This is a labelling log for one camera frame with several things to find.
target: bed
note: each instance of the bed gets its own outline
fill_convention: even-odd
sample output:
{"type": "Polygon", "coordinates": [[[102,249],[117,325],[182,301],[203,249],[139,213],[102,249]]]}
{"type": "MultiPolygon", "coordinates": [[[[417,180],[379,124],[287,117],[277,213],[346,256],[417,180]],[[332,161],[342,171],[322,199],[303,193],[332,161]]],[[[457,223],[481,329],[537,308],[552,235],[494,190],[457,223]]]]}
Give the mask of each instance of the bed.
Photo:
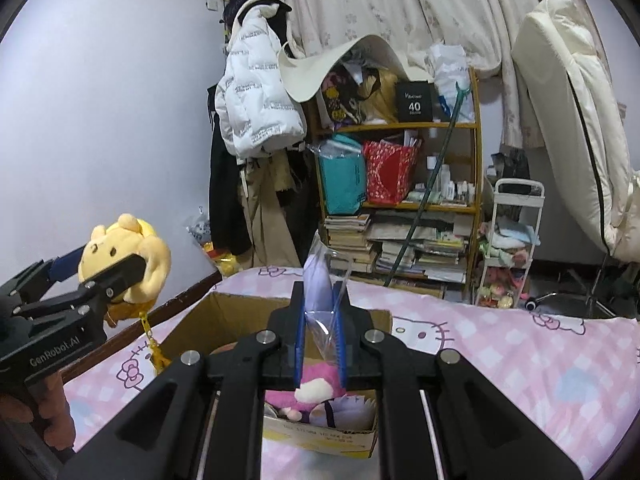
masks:
{"type": "MultiPolygon", "coordinates": [[[[288,298],[301,279],[301,269],[263,267],[240,272],[211,292],[288,298]]],[[[578,464],[586,479],[631,478],[619,475],[619,463],[640,440],[635,320],[493,310],[359,282],[348,288],[352,304],[391,311],[393,334],[407,346],[431,354],[443,348],[461,351],[578,464]]],[[[154,336],[164,339],[192,307],[155,327],[154,336]]],[[[153,376],[142,336],[67,383],[76,450],[153,376]]],[[[325,456],[265,440],[262,478],[373,479],[378,460],[325,456]]]]}

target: white mattress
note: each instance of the white mattress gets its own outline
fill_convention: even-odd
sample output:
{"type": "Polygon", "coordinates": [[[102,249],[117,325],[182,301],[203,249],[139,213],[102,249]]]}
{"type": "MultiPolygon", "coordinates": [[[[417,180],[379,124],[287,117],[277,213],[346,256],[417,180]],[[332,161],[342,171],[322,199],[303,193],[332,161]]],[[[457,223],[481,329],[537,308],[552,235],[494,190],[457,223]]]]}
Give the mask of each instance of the white mattress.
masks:
{"type": "Polygon", "coordinates": [[[638,211],[640,193],[613,88],[580,10],[572,0],[542,1],[522,23],[512,55],[567,209],[603,250],[640,260],[640,218],[625,215],[638,211]]]}

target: white puffer jacket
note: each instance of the white puffer jacket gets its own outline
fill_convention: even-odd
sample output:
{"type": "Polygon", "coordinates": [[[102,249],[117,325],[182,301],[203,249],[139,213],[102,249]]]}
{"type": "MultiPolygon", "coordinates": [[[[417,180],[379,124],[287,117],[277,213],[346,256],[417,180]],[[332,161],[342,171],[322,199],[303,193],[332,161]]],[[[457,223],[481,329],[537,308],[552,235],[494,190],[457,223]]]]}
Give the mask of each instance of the white puffer jacket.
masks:
{"type": "Polygon", "coordinates": [[[238,11],[227,49],[225,75],[216,89],[216,111],[226,148],[238,159],[270,156],[305,138],[306,121],[282,83],[280,40],[267,19],[278,4],[252,7],[242,25],[238,11]]]}

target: stack of books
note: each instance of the stack of books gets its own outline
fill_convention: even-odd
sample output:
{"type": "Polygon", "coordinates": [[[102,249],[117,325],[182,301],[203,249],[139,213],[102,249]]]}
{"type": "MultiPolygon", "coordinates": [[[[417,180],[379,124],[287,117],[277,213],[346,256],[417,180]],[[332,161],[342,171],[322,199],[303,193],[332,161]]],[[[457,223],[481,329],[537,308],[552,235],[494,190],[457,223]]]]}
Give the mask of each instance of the stack of books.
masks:
{"type": "MultiPolygon", "coordinates": [[[[328,216],[324,227],[329,238],[329,247],[340,256],[353,260],[351,270],[354,272],[373,272],[379,251],[376,245],[367,238],[371,215],[328,216]]],[[[347,269],[347,260],[333,258],[332,267],[337,270],[347,269]]]]}
{"type": "Polygon", "coordinates": [[[424,240],[416,249],[415,267],[430,280],[465,283],[467,240],[452,232],[441,232],[436,239],[424,240]]]}
{"type": "MultiPolygon", "coordinates": [[[[391,240],[385,240],[382,242],[382,252],[380,253],[380,257],[378,258],[378,269],[388,269],[391,270],[394,263],[396,262],[396,258],[398,254],[400,254],[400,249],[402,248],[402,242],[396,242],[391,240]]],[[[399,272],[405,272],[407,274],[411,274],[413,270],[415,260],[415,250],[412,245],[409,245],[404,252],[404,256],[402,260],[400,260],[400,266],[398,267],[399,272]]]]}
{"type": "MultiPolygon", "coordinates": [[[[465,283],[466,246],[471,234],[468,220],[461,215],[425,218],[414,232],[398,272],[407,276],[425,276],[429,280],[465,283]]],[[[376,262],[377,272],[388,273],[400,253],[410,224],[378,216],[368,231],[369,240],[382,243],[376,262]]]]}

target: person's hand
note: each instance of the person's hand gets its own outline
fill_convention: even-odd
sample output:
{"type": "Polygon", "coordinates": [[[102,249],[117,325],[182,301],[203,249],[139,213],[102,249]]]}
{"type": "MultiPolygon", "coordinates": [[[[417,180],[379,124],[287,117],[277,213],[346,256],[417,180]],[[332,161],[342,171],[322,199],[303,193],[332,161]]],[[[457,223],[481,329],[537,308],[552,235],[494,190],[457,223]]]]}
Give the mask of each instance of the person's hand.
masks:
{"type": "MultiPolygon", "coordinates": [[[[48,446],[62,451],[73,446],[76,427],[69,413],[60,373],[47,377],[44,383],[47,393],[38,402],[40,416],[50,422],[50,426],[44,432],[44,441],[48,446]]],[[[33,420],[33,413],[19,400],[0,395],[0,417],[27,424],[33,420]]]]}

